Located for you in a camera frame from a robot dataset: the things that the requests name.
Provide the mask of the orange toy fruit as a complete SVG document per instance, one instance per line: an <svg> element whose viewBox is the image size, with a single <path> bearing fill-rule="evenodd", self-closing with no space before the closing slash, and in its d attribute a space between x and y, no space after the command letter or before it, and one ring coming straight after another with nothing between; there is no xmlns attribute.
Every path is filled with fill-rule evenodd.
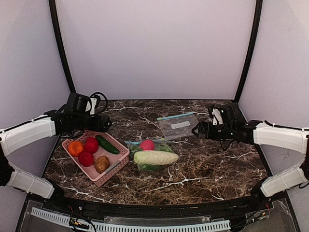
<svg viewBox="0 0 309 232"><path fill-rule="evenodd" d="M68 145L68 152L73 156L77 157L84 150L83 143L79 141L73 141Z"/></svg>

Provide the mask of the pink perforated plastic basket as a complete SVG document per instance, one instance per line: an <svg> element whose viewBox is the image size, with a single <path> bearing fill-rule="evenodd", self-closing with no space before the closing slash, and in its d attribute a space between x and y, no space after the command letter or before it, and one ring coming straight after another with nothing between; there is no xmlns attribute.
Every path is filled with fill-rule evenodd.
<svg viewBox="0 0 309 232"><path fill-rule="evenodd" d="M76 140L65 140L62 147L97 187L129 162L129 150L108 133L86 130Z"/></svg>

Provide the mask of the black frame post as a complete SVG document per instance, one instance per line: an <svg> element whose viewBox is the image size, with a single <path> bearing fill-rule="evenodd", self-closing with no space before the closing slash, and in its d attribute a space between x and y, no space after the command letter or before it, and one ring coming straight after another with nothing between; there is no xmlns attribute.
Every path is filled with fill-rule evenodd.
<svg viewBox="0 0 309 232"><path fill-rule="evenodd" d="M53 30L54 30L54 36L56 40L56 45L58 49L58 54L60 57L60 61L62 64L63 72L66 78L66 82L68 85L68 88L70 90L70 93L76 93L76 88L73 82L73 78L70 72L69 63L67 60L64 43L62 39L62 34L60 31L60 24L58 19L58 13L57 13L57 5L55 0L49 0L49 9L50 9L50 16L52 20Z"/></svg>
<svg viewBox="0 0 309 232"><path fill-rule="evenodd" d="M234 97L234 100L233 100L234 103L239 103L239 101L241 99L241 95L242 95L243 90L244 90L246 80L247 80L247 75L248 75L248 72L249 72L249 68L250 68L250 64L251 64L251 60L252 60L253 52L254 52L254 48L255 48L255 43L256 43L256 39L257 39L257 35L258 35L260 18L261 18L261 14L262 14L262 7L263 7L263 1L262 0L256 0L255 1L254 16L253 16L252 30L251 30L251 34L250 34L250 39L249 39L249 43L248 43L246 57L245 57L245 60L244 60L244 65L243 65L242 72L241 72L241 75L240 75L239 84L238 84L237 91L236 91L236 94L235 94L235 97Z"/></svg>

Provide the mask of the red toy tomato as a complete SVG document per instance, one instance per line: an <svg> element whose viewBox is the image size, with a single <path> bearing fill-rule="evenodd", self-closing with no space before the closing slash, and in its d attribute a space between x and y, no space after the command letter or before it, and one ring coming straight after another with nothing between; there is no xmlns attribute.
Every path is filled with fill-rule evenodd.
<svg viewBox="0 0 309 232"><path fill-rule="evenodd" d="M140 143L140 148L142 150L155 150L155 144L151 140L145 140Z"/></svg>

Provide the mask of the clear zip bag blue zipper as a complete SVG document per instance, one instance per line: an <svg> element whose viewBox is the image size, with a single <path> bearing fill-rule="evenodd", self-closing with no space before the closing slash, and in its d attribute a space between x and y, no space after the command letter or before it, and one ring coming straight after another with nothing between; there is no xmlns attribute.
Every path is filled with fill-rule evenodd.
<svg viewBox="0 0 309 232"><path fill-rule="evenodd" d="M125 141L133 162L141 172L155 173L178 161L177 155L165 139Z"/></svg>

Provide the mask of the brown toy potato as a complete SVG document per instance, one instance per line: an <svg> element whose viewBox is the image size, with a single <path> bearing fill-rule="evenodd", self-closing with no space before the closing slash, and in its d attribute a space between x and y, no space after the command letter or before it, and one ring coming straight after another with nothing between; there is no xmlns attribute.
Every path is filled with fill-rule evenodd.
<svg viewBox="0 0 309 232"><path fill-rule="evenodd" d="M110 167L110 161L107 156L100 156L96 159L94 163L96 171L101 174L105 172Z"/></svg>

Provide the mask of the green toy bell pepper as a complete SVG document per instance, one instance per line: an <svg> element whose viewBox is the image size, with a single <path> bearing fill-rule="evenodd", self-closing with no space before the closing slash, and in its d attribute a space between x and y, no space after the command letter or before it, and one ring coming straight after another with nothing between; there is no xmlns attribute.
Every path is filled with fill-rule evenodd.
<svg viewBox="0 0 309 232"><path fill-rule="evenodd" d="M168 144L166 144L166 143L156 143L155 144L155 149L157 151L173 153L172 148Z"/></svg>

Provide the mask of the red toy fruit left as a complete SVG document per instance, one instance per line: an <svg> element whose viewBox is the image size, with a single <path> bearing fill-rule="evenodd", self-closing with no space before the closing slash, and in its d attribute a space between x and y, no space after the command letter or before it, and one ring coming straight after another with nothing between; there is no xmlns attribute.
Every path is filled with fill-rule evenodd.
<svg viewBox="0 0 309 232"><path fill-rule="evenodd" d="M85 145L84 145L84 151L87 151L91 154L94 154L97 152L99 147L98 141L94 137L89 137L86 139Z"/></svg>

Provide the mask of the right black frame post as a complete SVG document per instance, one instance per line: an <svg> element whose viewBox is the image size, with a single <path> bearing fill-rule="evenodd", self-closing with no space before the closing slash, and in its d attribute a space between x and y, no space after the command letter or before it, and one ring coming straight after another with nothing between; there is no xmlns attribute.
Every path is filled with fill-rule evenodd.
<svg viewBox="0 0 309 232"><path fill-rule="evenodd" d="M236 91L236 94L235 94L235 97L234 97L234 100L233 100L234 103L239 103L239 101L241 99L241 95L242 95L243 90L244 90L246 80L247 80L247 75L248 75L248 72L249 72L249 68L250 68L250 64L251 64L251 60L252 60L253 52L254 52L254 48L255 48L255 43L256 43L256 39L257 39L257 35L258 35L260 18L261 18L261 14L262 14L262 7L263 7L263 1L262 0L256 0L255 1L254 16L253 16L252 30L251 30L251 34L250 34L250 39L249 39L249 43L248 43L246 57L245 57L245 60L244 60L244 65L243 65L242 72L241 72L241 75L240 75L239 84L238 84L237 91Z"/></svg>

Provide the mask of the dark green toy cucumber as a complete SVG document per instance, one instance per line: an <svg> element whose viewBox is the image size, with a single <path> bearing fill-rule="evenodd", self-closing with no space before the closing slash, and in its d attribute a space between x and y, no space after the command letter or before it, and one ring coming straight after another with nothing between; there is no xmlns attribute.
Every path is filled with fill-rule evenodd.
<svg viewBox="0 0 309 232"><path fill-rule="evenodd" d="M120 151L114 145L112 145L108 140L106 140L101 135L96 135L95 139L97 140L98 145L101 146L104 150L115 155L118 155L120 153Z"/></svg>

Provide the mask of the green toy leafy vegetable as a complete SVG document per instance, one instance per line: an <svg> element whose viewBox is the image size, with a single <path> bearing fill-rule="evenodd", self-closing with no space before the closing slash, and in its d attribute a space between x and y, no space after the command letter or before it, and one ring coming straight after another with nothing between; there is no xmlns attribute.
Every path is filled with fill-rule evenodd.
<svg viewBox="0 0 309 232"><path fill-rule="evenodd" d="M143 172L159 172L164 169L164 165L150 165L150 164L141 164L138 165L138 169Z"/></svg>

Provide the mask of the black front rail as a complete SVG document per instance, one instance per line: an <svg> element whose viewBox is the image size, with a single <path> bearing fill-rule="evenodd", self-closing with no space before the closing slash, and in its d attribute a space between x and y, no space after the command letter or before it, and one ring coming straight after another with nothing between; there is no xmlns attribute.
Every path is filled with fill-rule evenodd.
<svg viewBox="0 0 309 232"><path fill-rule="evenodd" d="M62 187L64 195L39 201L48 209L70 211L81 217L104 218L184 218L210 215L212 218L231 219L236 225L246 224L249 218L272 209L273 200L257 202L250 196L224 198L223 194L236 190L226 188L210 191L191 183L161 189L129 189L125 185L111 187Z"/></svg>

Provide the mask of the red toy fruit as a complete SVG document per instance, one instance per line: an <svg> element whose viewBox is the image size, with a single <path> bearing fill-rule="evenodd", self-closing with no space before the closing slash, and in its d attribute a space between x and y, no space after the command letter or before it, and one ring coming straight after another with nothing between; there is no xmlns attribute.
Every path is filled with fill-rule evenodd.
<svg viewBox="0 0 309 232"><path fill-rule="evenodd" d="M98 141L94 137L89 137L86 139L85 145L84 145L84 151L87 151L91 154L94 154L97 152L99 147Z"/></svg>
<svg viewBox="0 0 309 232"><path fill-rule="evenodd" d="M94 162L94 156L88 151L83 151L79 154L78 160L84 167L89 167Z"/></svg>

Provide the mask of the red toy fruit front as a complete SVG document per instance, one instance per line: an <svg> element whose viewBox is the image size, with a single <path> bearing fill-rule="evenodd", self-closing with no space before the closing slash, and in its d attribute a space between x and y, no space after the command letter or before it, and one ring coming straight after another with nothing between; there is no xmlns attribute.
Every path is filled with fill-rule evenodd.
<svg viewBox="0 0 309 232"><path fill-rule="evenodd" d="M78 160L84 167L89 167L94 162L94 156L88 151L83 151L79 154Z"/></svg>

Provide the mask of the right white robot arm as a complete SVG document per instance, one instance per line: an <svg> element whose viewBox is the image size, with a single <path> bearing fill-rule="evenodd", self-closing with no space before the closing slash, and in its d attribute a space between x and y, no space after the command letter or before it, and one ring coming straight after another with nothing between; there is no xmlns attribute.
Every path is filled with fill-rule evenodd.
<svg viewBox="0 0 309 232"><path fill-rule="evenodd" d="M294 166L263 180L252 193L269 198L281 191L309 182L309 130L277 125L268 121L246 121L236 103L208 108L212 122L201 121L192 128L198 138L232 141L250 145L270 145L305 155Z"/></svg>

